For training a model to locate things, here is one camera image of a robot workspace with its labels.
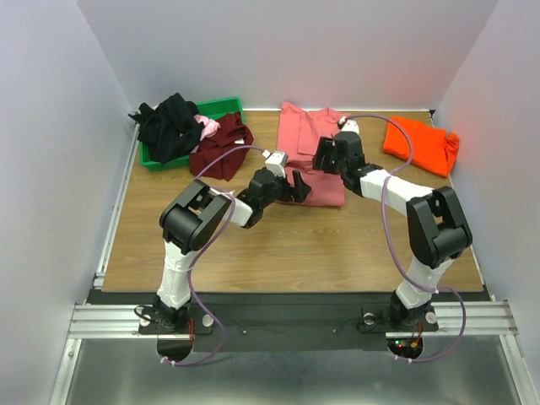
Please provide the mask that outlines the salmon pink t-shirt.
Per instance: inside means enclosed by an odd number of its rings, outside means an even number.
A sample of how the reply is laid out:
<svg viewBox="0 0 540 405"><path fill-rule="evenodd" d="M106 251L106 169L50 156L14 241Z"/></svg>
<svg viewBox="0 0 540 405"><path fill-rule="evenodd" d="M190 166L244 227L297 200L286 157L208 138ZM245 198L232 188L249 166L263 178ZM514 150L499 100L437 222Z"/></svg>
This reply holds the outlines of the salmon pink t-shirt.
<svg viewBox="0 0 540 405"><path fill-rule="evenodd" d="M281 106L277 149L288 155L285 171L290 183L297 170L311 187L304 206L341 208L345 205L345 188L339 175L313 169L320 138L332 138L339 132L343 113L331 108L306 111L289 102Z"/></svg>

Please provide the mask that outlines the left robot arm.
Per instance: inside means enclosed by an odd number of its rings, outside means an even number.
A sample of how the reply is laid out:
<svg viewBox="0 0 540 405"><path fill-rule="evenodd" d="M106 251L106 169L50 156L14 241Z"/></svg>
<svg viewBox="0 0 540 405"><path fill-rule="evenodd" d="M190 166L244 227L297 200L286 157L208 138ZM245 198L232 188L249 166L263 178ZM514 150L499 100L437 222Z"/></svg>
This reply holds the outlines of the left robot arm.
<svg viewBox="0 0 540 405"><path fill-rule="evenodd" d="M248 187L237 196L201 180L192 181L159 217L165 259L161 284L152 304L156 321L168 332L187 327L192 297L188 275L193 261L218 233L220 224L233 223L249 229L272 203L302 203L310 193L311 187L297 170L292 182L269 169L257 170Z"/></svg>

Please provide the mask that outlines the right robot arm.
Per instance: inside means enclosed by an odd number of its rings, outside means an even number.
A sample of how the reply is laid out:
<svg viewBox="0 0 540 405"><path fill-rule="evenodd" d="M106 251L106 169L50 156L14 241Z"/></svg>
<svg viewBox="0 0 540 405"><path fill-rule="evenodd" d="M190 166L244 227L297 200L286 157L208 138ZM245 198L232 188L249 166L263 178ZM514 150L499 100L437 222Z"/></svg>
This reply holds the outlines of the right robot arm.
<svg viewBox="0 0 540 405"><path fill-rule="evenodd" d="M432 189L405 181L379 165L365 161L359 134L339 132L321 138L313 168L341 177L354 194L381 203L386 242L393 261L397 254L388 230L386 209L404 215L413 253L409 269L397 265L403 281L392 293L389 322L407 329L426 312L445 271L473 242L457 194L449 186Z"/></svg>

